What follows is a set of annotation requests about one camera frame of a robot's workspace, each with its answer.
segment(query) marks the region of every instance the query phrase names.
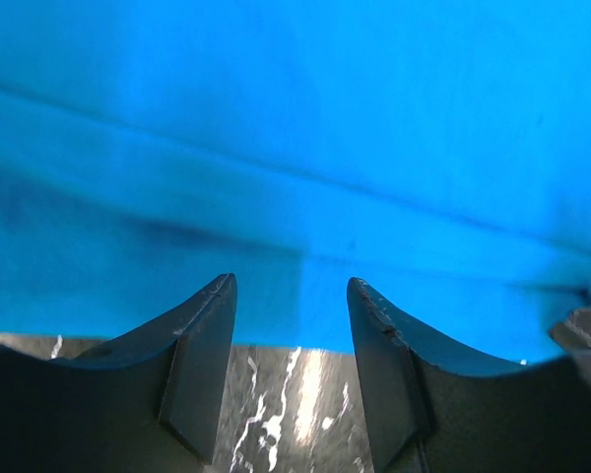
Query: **marble surface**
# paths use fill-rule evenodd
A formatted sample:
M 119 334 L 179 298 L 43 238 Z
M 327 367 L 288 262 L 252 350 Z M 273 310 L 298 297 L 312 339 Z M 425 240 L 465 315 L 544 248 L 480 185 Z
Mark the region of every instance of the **marble surface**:
M 0 333 L 0 343 L 44 359 L 100 342 Z M 233 346 L 209 472 L 373 473 L 355 357 Z

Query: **blue fabric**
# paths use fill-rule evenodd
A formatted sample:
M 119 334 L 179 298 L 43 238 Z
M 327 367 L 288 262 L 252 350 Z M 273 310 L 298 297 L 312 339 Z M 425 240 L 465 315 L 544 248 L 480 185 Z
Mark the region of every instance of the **blue fabric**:
M 0 329 L 115 335 L 224 271 L 238 342 L 350 351 L 356 275 L 557 353 L 591 290 L 591 0 L 0 2 Z

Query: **black robotic claw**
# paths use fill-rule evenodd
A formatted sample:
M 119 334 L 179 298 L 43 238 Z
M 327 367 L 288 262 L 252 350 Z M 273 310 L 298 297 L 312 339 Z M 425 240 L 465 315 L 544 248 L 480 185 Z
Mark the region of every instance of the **black robotic claw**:
M 215 447 L 236 311 L 222 275 L 73 360 L 0 345 L 0 472 L 199 472 Z
M 348 304 L 377 473 L 591 472 L 591 352 L 522 366 L 447 337 L 363 280 L 350 281 Z

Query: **blue cloth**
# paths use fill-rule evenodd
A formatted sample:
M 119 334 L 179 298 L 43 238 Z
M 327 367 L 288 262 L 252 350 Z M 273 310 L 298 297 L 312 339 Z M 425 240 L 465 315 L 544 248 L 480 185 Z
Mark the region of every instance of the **blue cloth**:
M 591 0 L 0 2 L 4 187 L 0 329 L 234 271 L 236 341 L 350 351 L 356 275 L 540 360 L 591 291 Z

